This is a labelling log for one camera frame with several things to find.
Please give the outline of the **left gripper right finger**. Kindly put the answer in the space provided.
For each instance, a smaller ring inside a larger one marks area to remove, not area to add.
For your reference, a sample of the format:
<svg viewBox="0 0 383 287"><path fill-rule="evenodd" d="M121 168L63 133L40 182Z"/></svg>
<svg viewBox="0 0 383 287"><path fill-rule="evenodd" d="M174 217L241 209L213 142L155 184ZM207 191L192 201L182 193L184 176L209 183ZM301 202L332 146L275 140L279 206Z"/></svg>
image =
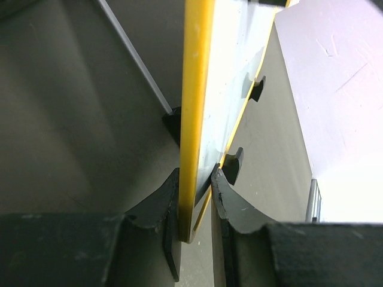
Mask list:
<svg viewBox="0 0 383 287"><path fill-rule="evenodd" d="M382 225L275 221L218 166L211 187L215 286L382 285Z"/></svg>

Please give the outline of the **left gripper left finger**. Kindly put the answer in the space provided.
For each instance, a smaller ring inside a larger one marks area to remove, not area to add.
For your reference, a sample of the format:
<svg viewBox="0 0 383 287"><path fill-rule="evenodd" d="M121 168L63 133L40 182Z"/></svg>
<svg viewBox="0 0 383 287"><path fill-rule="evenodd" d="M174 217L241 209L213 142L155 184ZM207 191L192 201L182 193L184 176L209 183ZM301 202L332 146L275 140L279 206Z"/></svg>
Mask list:
<svg viewBox="0 0 383 287"><path fill-rule="evenodd" d="M1 216L2 286L174 286L178 179L124 213Z"/></svg>

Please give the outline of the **yellow framed whiteboard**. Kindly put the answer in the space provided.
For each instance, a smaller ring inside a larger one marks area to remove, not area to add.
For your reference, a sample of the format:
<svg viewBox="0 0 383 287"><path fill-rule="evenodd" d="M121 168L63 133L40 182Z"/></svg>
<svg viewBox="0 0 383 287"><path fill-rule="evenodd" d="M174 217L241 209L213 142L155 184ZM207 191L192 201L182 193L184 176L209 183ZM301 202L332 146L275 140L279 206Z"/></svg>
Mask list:
<svg viewBox="0 0 383 287"><path fill-rule="evenodd" d="M184 19L178 226L192 242L259 73L277 12L290 1L187 1ZM202 210L194 212L196 205Z"/></svg>

